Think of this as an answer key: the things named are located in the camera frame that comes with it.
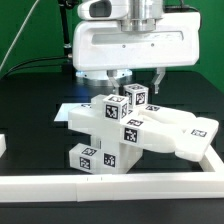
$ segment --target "green background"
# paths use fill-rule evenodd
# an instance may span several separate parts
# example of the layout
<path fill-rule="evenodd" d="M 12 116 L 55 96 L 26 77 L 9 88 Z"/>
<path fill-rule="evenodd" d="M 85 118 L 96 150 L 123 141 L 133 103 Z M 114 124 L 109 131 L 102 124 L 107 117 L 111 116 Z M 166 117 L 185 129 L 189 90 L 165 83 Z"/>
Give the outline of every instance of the green background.
<path fill-rule="evenodd" d="M 0 7 L 0 61 L 12 43 L 34 0 L 7 0 Z M 179 4 L 178 0 L 166 0 L 168 4 Z M 201 73 L 206 79 L 224 92 L 223 0 L 185 0 L 201 11 L 203 26 L 200 30 L 200 60 L 195 66 L 173 68 Z M 76 8 L 67 11 L 72 40 L 73 30 L 79 19 Z M 32 58 L 63 55 L 62 28 L 57 0 L 41 0 L 24 32 L 3 69 L 6 72 L 13 65 Z M 35 72 L 46 71 L 35 69 Z M 59 71 L 49 68 L 47 71 Z"/>

